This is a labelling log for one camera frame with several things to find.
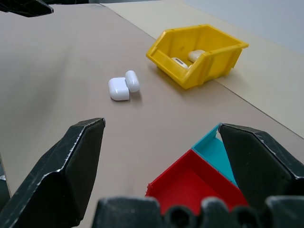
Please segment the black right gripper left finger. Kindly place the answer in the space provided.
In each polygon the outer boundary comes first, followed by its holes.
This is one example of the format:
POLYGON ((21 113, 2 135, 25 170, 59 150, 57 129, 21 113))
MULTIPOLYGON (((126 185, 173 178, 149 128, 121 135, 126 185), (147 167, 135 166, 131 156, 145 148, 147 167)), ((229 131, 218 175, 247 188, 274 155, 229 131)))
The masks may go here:
POLYGON ((0 213, 2 228, 72 228, 83 220, 97 174, 104 118, 78 122, 35 164, 0 213))

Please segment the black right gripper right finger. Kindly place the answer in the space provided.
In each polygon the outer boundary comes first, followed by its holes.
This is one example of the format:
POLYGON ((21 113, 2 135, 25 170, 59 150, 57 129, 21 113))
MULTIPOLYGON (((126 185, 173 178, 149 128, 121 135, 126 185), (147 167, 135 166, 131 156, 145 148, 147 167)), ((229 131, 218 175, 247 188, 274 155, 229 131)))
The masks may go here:
POLYGON ((248 204, 261 209, 270 196, 302 196, 304 165, 265 131, 219 125, 237 186, 248 204))

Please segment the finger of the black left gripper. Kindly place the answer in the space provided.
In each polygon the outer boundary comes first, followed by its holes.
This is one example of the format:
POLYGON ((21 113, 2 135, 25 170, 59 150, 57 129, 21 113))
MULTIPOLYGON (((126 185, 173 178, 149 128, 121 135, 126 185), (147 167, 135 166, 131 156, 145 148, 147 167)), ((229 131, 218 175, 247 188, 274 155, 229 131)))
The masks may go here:
POLYGON ((0 0, 0 10, 24 17, 52 14, 53 8, 41 0, 0 0))

